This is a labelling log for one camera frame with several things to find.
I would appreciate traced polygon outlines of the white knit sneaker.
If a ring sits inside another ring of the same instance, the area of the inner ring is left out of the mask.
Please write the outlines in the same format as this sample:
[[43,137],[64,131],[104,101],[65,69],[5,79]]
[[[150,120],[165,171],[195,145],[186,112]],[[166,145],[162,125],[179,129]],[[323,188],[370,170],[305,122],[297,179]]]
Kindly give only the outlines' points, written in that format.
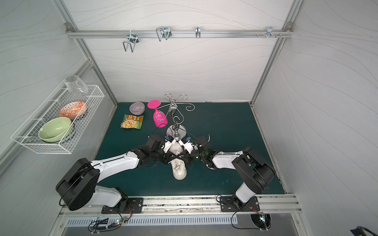
[[[181,152],[183,152],[183,148],[179,143],[175,142],[171,145],[169,151],[171,151],[174,155],[179,155]],[[173,177],[176,180],[181,181],[187,176],[187,169],[183,160],[175,158],[170,162],[170,164],[172,166]]]

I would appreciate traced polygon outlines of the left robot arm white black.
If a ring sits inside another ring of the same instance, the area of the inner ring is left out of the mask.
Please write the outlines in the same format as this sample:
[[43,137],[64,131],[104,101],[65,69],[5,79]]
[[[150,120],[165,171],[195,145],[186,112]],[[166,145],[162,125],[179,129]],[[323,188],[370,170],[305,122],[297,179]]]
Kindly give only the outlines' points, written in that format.
[[56,185],[56,191],[61,197],[60,205],[67,206],[70,211],[85,206],[105,206],[119,212],[127,211],[130,204],[124,191],[118,187],[99,186],[98,183],[151,161],[166,161],[167,152],[173,144],[176,141],[171,136],[162,138],[152,135],[146,144],[118,156],[94,161],[79,159]]

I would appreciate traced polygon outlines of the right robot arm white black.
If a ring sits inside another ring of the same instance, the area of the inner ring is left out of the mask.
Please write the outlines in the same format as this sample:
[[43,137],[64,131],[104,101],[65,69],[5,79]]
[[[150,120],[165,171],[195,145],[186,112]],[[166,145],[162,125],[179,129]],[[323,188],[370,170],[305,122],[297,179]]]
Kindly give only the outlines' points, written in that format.
[[211,170],[235,170],[242,179],[232,195],[235,207],[242,208],[257,194],[267,189],[276,176],[275,169],[251,147],[238,152],[215,151],[204,136],[196,139],[194,153]]

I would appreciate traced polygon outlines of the chrome glass holder stand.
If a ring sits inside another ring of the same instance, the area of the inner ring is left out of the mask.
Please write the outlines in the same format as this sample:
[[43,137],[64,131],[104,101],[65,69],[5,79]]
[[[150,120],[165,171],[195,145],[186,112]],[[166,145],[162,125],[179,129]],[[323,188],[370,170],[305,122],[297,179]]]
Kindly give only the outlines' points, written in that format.
[[156,109],[168,107],[168,111],[165,113],[165,117],[171,117],[173,125],[169,126],[166,132],[167,136],[172,136],[176,141],[185,138],[187,131],[182,123],[185,120],[184,115],[179,110],[179,105],[186,105],[185,109],[188,112],[195,110],[195,105],[188,102],[177,102],[178,100],[187,100],[188,96],[186,94],[180,94],[176,98],[171,93],[166,93],[163,98],[168,102],[166,105],[160,105]]

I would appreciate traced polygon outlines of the green dark table mat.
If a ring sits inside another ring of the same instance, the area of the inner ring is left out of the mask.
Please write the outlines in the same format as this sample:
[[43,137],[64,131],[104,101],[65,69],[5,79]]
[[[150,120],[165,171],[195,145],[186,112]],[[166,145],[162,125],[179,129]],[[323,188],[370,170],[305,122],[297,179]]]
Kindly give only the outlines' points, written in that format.
[[[184,106],[180,106],[179,110],[185,117],[183,125],[192,138],[209,136],[211,147],[223,152],[238,152],[252,147],[270,162],[248,103],[197,103],[192,112]],[[150,135],[166,134],[165,128],[155,126],[152,109],[145,110],[140,130],[121,128],[124,115],[129,113],[129,103],[118,105],[97,153],[98,160],[143,145]],[[187,168],[187,176],[181,181],[173,177],[170,165],[153,161],[147,166],[118,173],[100,182],[100,186],[118,187],[130,196],[231,195],[241,184],[242,179],[235,170],[210,170],[199,160]]]

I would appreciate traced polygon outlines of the green snack packet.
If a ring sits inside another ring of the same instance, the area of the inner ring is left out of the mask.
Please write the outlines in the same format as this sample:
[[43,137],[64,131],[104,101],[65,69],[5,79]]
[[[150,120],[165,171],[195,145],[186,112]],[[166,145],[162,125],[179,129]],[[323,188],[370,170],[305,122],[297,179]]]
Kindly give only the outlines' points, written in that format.
[[142,128],[143,120],[144,116],[124,115],[120,127],[124,129],[140,130]]

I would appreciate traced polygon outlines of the orange patterned bowl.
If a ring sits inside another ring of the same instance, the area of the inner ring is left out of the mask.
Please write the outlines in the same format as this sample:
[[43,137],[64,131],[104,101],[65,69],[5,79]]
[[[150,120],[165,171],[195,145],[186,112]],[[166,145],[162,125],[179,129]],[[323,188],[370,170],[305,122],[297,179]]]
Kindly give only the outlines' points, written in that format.
[[83,101],[75,101],[65,105],[59,111],[59,117],[66,117],[75,120],[84,116],[88,110],[88,105]]

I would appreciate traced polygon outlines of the green ceramic bowl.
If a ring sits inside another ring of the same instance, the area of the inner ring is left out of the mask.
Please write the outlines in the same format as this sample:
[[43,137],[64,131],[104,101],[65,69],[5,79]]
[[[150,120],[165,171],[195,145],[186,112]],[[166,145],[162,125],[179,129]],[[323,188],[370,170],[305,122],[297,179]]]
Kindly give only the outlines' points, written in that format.
[[38,132],[38,137],[44,142],[56,143],[69,136],[72,131],[72,121],[66,117],[59,117],[43,125]]

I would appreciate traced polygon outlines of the clear drinking glass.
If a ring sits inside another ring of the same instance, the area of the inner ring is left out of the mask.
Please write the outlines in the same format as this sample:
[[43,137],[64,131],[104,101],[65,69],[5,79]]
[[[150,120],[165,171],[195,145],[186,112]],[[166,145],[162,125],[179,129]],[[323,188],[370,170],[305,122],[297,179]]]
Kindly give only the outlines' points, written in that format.
[[87,85],[77,75],[65,78],[64,84],[70,93],[79,97],[85,97],[89,91]]

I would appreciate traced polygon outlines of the metal double hook left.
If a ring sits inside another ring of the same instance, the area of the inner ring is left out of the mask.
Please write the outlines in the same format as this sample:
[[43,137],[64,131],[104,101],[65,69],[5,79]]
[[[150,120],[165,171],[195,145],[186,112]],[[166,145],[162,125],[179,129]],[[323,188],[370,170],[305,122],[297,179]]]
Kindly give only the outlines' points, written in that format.
[[135,50],[135,46],[138,42],[139,42],[138,35],[136,35],[136,34],[134,34],[130,31],[129,35],[127,36],[127,40],[123,41],[123,46],[124,46],[125,52],[127,52],[128,49],[130,49],[130,51],[133,53],[134,50]]

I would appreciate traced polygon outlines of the small metal hook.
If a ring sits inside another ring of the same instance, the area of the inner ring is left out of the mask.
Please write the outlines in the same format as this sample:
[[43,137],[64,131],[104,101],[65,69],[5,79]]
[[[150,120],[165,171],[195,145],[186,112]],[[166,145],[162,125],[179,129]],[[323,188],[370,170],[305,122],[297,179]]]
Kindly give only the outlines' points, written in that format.
[[200,27],[195,28],[195,37],[197,39],[199,39],[201,37],[201,28]]

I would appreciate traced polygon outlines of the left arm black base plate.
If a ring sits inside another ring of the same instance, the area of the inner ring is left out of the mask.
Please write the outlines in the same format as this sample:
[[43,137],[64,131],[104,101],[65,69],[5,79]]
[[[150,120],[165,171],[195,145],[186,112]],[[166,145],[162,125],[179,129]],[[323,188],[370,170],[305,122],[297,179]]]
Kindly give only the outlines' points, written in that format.
[[118,214],[118,213],[142,213],[143,198],[122,198],[120,202],[114,206],[104,206],[101,210],[102,214]]

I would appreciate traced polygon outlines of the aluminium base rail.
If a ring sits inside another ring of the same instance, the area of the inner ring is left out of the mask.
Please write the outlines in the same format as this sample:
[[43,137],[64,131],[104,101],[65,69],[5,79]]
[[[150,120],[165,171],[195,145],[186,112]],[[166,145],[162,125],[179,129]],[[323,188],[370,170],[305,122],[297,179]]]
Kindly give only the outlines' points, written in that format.
[[[236,211],[230,195],[129,197],[133,215],[205,215]],[[240,213],[302,213],[294,194],[260,194],[252,197]]]

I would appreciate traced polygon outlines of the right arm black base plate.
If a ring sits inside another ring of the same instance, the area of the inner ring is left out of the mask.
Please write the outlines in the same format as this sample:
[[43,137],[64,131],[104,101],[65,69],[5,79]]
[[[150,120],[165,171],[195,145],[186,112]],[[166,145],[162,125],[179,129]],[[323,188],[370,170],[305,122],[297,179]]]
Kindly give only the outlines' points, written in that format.
[[218,195],[216,201],[220,204],[221,212],[259,212],[260,206],[256,196],[243,203],[236,196]]

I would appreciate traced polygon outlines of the metal hook bracket right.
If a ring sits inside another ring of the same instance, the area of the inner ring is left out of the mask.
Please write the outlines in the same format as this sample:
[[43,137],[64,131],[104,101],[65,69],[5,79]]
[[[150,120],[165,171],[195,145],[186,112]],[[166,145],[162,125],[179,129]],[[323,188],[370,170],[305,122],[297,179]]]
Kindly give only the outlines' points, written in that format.
[[283,35],[280,31],[274,30],[272,27],[269,27],[264,33],[257,33],[256,36],[264,38],[281,38]]

